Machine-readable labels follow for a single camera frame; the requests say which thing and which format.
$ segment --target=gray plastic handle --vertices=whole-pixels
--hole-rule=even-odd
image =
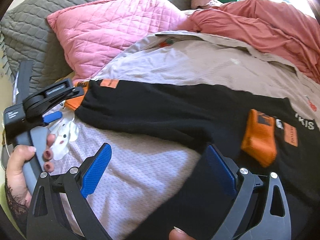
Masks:
[[[46,149],[47,145],[47,136],[49,129],[47,127],[37,126],[30,131],[32,144],[36,147],[36,158],[40,164],[42,171],[44,171],[44,158],[43,152]],[[36,187],[37,180],[40,174],[35,174],[35,171],[32,170],[30,162],[25,162],[22,168],[24,178],[26,180],[27,188],[31,195],[33,194],[33,190]]]

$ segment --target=orange patch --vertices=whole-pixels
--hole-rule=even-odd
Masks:
[[[284,140],[295,146],[298,147],[298,134],[297,129],[288,123],[284,123]]]
[[[119,83],[118,79],[103,79],[100,83],[101,87],[116,88]]]
[[[65,101],[64,106],[70,108],[71,110],[76,110],[82,103],[85,94],[88,91],[89,81],[79,82],[76,87],[83,87],[84,95],[76,98],[71,98]]]
[[[264,168],[271,165],[277,155],[274,130],[273,117],[255,109],[250,110],[241,149]]]

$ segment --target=pink pillow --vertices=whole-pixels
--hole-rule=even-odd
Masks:
[[[94,77],[150,33],[192,30],[188,17],[168,0],[99,0],[62,9],[47,20],[76,72],[76,82]]]

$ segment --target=orange tag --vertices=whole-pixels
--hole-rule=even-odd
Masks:
[[[78,82],[76,87],[89,88],[89,81]]]
[[[241,150],[264,168],[270,166],[277,156],[275,122],[273,117],[251,109],[241,144]]]
[[[298,147],[297,129],[288,123],[284,123],[284,140],[287,143]]]
[[[119,83],[118,79],[103,79],[100,83],[101,87],[116,88]]]

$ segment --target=black lace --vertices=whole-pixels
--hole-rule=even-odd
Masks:
[[[25,206],[25,199],[21,196],[12,196],[12,189],[8,186],[7,175],[5,176],[5,195],[7,197],[9,210],[21,232],[27,235],[28,208]]]

